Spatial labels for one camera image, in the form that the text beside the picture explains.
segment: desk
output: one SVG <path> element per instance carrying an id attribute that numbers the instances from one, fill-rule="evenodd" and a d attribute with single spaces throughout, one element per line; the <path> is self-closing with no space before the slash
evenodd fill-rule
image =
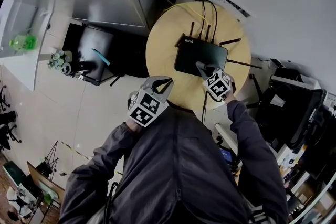
<path id="1" fill-rule="evenodd" d="M 212 5 L 205 2 L 206 19 L 211 24 L 209 36 L 212 39 L 216 14 Z M 169 95 L 169 101 L 190 110 L 202 110 L 204 103 L 205 89 L 201 77 L 178 72 L 174 69 L 177 48 L 174 45 L 182 33 L 189 34 L 191 22 L 195 22 L 193 37 L 197 38 L 202 27 L 202 18 L 196 15 L 189 8 L 191 7 L 199 14 L 203 14 L 202 2 L 188 2 L 187 5 L 173 7 L 163 14 L 155 23 L 150 32 L 146 47 L 146 64 L 151 76 L 168 76 L 174 80 L 174 87 Z M 250 63 L 250 46 L 245 32 L 237 21 L 227 10 L 216 6 L 218 12 L 218 23 L 215 35 L 215 44 L 220 42 L 241 38 L 238 43 L 224 45 L 228 49 L 228 59 Z M 224 71 L 231 75 L 236 83 L 237 94 L 243 87 L 249 73 L 248 66 L 242 66 L 227 62 Z M 223 102 L 214 102 L 207 99 L 207 108 L 213 109 L 223 105 Z"/>
<path id="2" fill-rule="evenodd" d="M 0 63 L 31 91 L 35 89 L 38 62 L 48 60 L 51 55 L 40 52 L 55 0 L 35 1 L 36 6 L 23 0 L 4 0 L 0 10 Z M 35 48 L 16 53 L 9 47 L 9 41 L 27 29 L 37 38 Z"/>

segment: small screen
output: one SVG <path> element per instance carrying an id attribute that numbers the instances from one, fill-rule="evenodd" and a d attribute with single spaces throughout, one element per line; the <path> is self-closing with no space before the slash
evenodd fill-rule
<path id="1" fill-rule="evenodd" d="M 226 151 L 222 148 L 220 148 L 220 151 L 222 152 L 222 155 L 223 155 L 224 159 L 226 159 L 228 162 L 232 162 L 232 156 L 231 156 L 231 153 L 229 151 Z"/>

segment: gray jacket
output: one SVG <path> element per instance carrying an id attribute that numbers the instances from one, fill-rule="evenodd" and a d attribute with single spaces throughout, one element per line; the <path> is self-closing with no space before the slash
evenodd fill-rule
<path id="1" fill-rule="evenodd" d="M 243 103 L 227 106 L 243 166 L 239 186 L 195 115 L 168 108 L 141 134 L 121 124 L 93 159 L 69 177 L 59 223 L 86 223 L 106 202 L 108 180 L 124 156 L 110 223 L 166 223 L 178 201 L 201 222 L 248 223 L 242 194 L 276 223 L 288 218 L 279 167 Z"/>

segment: black router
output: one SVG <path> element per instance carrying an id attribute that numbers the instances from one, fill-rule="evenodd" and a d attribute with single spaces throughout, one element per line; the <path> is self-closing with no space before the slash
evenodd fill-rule
<path id="1" fill-rule="evenodd" d="M 176 71 L 201 76 L 196 62 L 200 61 L 205 65 L 215 64 L 224 70 L 226 62 L 233 62 L 239 65 L 261 68 L 259 66 L 250 65 L 248 63 L 237 62 L 227 59 L 228 51 L 221 45 L 239 42 L 240 38 L 222 42 L 218 45 L 207 42 L 209 36 L 210 25 L 208 25 L 205 41 L 201 40 L 201 35 L 198 38 L 191 37 L 193 34 L 194 22 L 191 24 L 189 36 L 182 34 L 175 47 L 179 48 L 176 54 L 174 68 Z"/>

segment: electronic equipment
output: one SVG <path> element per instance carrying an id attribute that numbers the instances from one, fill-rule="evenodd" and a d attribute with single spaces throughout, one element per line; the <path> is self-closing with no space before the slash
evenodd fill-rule
<path id="1" fill-rule="evenodd" d="M 226 48 L 183 35 L 177 44 L 174 68 L 176 71 L 201 76 L 196 62 L 205 65 L 215 64 L 224 70 L 228 51 Z"/>
<path id="2" fill-rule="evenodd" d="M 227 165 L 230 167 L 231 172 L 236 172 L 238 169 L 239 159 L 236 154 L 231 150 L 223 146 L 219 146 Z"/>
<path id="3" fill-rule="evenodd" d="M 291 215 L 295 214 L 298 211 L 303 209 L 302 202 L 290 191 L 290 189 L 286 188 L 286 197 L 287 197 L 287 206 L 288 211 Z"/>

